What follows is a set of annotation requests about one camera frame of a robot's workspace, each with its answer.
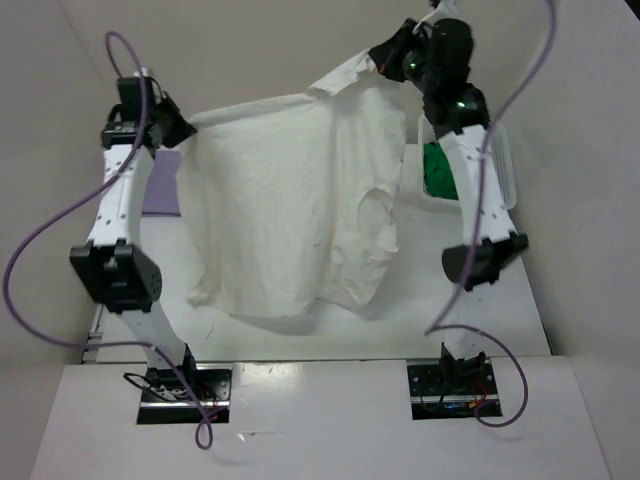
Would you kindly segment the purple t shirt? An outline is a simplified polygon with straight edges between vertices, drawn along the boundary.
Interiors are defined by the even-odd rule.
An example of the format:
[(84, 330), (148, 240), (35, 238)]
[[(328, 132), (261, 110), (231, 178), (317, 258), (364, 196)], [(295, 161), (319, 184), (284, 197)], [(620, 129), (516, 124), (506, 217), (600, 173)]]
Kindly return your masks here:
[(181, 161), (182, 157), (176, 151), (160, 151), (156, 154), (144, 195), (144, 216), (180, 216), (176, 174)]

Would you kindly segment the cream t shirt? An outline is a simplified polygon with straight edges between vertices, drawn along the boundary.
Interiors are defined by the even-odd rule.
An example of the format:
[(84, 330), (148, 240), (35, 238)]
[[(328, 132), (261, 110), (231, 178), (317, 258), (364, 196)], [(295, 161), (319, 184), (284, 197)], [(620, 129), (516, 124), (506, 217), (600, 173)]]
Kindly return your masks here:
[(406, 144), (396, 83), (359, 53), (302, 93), (201, 112), (177, 198), (201, 263), (190, 294), (248, 317), (367, 304), (397, 252)]

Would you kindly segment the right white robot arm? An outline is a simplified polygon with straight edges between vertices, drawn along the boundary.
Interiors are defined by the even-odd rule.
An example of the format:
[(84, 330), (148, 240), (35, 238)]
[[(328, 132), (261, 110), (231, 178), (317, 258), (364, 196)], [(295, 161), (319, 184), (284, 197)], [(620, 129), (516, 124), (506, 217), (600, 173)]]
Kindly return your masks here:
[(468, 80), (473, 49), (470, 26), (445, 18), (431, 26), (407, 19), (369, 51), (381, 76), (409, 82), (420, 92), (424, 116), (449, 162), (458, 195), (463, 239), (441, 255), (454, 291), (427, 328), (429, 334), (450, 329), (445, 319), (456, 306), (465, 314), (458, 327), (479, 331), (470, 323), (477, 316), (475, 305), (529, 246), (503, 202), (491, 151), (495, 126), (485, 96)]

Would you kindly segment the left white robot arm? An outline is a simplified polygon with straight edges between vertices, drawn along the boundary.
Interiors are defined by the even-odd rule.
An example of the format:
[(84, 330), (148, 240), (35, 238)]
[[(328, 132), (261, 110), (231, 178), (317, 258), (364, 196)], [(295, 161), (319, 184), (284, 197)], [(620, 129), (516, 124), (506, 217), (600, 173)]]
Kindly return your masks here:
[(148, 72), (118, 79), (117, 89), (101, 132), (107, 188), (86, 243), (69, 259), (92, 300), (143, 343), (144, 400), (181, 401), (197, 393), (200, 376), (161, 306), (162, 275), (142, 249), (141, 218), (157, 149), (195, 130)]

